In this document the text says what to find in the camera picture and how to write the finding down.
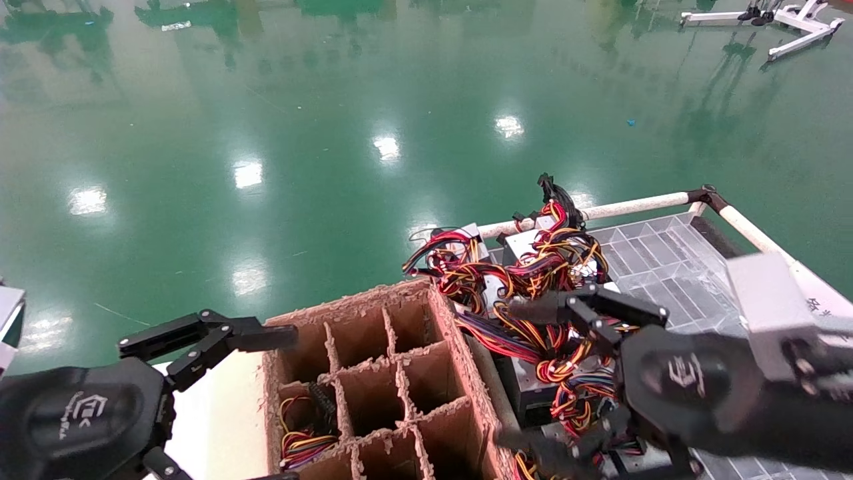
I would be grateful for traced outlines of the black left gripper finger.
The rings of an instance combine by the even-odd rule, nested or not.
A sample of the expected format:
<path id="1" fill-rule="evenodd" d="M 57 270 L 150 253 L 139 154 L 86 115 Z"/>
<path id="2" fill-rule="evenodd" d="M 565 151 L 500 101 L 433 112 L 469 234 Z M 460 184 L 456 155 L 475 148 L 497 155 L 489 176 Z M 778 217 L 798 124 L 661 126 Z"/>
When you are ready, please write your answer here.
<path id="1" fill-rule="evenodd" d="M 144 474 L 153 476 L 155 479 L 194 479 L 161 446 L 146 450 L 141 456 L 141 465 Z"/>
<path id="2" fill-rule="evenodd" d="M 184 350 L 165 374 L 171 390 L 184 392 L 234 351 L 292 350 L 298 343 L 296 326 L 264 326 L 256 317 L 227 318 L 205 309 L 120 340 L 119 358 L 149 362 Z"/>

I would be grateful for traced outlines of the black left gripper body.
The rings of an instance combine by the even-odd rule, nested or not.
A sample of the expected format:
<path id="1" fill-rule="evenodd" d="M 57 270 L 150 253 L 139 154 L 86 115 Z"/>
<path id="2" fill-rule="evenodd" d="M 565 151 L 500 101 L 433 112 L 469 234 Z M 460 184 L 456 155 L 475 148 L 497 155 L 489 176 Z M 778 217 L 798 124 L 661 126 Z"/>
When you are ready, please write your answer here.
<path id="1" fill-rule="evenodd" d="M 3 479 L 143 479 L 171 437 L 174 396 L 140 359 L 2 379 Z"/>

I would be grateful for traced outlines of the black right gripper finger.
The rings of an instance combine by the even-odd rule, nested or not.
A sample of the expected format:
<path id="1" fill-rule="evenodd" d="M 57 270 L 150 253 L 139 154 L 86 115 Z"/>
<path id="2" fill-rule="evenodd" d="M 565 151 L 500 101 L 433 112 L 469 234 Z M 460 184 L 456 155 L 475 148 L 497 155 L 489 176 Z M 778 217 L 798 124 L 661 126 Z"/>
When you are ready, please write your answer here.
<path id="1" fill-rule="evenodd" d="M 551 291 L 533 300 L 510 301 L 512 318 L 537 326 L 570 326 L 592 343 L 600 355 L 616 357 L 626 335 L 618 326 L 664 327 L 669 309 L 651 301 L 610 291 L 598 285 L 586 285 L 576 291 Z"/>
<path id="2" fill-rule="evenodd" d="M 542 433 L 500 428 L 494 444 L 503 449 L 532 453 L 537 467 L 548 476 L 570 479 L 600 479 L 594 456 L 615 443 L 640 419 L 630 407 L 618 407 L 591 426 L 572 445 L 545 437 Z"/>

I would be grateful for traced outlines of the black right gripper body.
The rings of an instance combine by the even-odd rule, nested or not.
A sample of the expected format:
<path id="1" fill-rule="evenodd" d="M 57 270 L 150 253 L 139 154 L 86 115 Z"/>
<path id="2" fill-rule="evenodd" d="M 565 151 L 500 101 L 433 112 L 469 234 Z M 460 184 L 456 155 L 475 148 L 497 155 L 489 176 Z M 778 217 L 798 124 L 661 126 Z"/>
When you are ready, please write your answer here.
<path id="1" fill-rule="evenodd" d="M 728 457 L 795 463 L 792 387 L 770 382 L 748 341 L 646 326 L 621 341 L 622 394 L 641 432 Z"/>

